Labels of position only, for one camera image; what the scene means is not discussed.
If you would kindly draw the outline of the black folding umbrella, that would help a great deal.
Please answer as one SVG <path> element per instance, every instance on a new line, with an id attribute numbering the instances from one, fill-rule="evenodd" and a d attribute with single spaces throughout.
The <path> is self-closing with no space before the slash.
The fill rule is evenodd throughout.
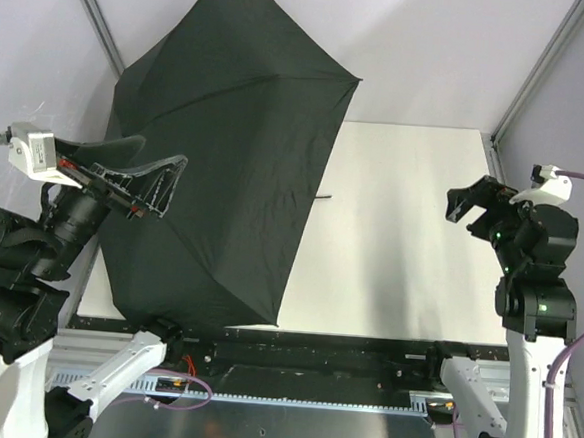
<path id="1" fill-rule="evenodd" d="M 164 217 L 101 227 L 127 321 L 277 322 L 358 85 L 275 0 L 198 0 L 124 71 L 109 134 L 145 138 L 135 165 L 188 161 Z"/>

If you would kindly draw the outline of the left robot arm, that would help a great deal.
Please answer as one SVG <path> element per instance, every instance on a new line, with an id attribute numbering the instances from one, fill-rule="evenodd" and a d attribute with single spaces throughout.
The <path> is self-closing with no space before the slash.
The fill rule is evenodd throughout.
<path id="1" fill-rule="evenodd" d="M 57 283 L 111 212 L 164 216 L 187 164 L 176 155 L 133 166 L 144 144 L 138 135 L 76 144 L 29 122 L 0 132 L 9 162 L 42 186 L 37 219 L 0 208 L 0 438 L 88 438 L 101 413 L 178 346 L 181 328 L 151 319 L 87 377 L 46 384 L 68 298 Z"/>

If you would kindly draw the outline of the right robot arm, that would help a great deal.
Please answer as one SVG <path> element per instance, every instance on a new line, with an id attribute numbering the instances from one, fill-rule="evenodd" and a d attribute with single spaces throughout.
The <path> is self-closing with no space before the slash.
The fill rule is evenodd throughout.
<path id="1" fill-rule="evenodd" d="M 495 310 L 510 360 L 507 412 L 498 410 L 473 358 L 445 351 L 440 363 L 439 379 L 468 438 L 565 437 L 567 353 L 577 337 L 577 303 L 562 274 L 579 226 L 561 205 L 571 190 L 567 179 L 543 179 L 518 192 L 486 175 L 447 193 L 450 222 L 483 208 L 467 228 L 491 244 L 503 273 Z"/>

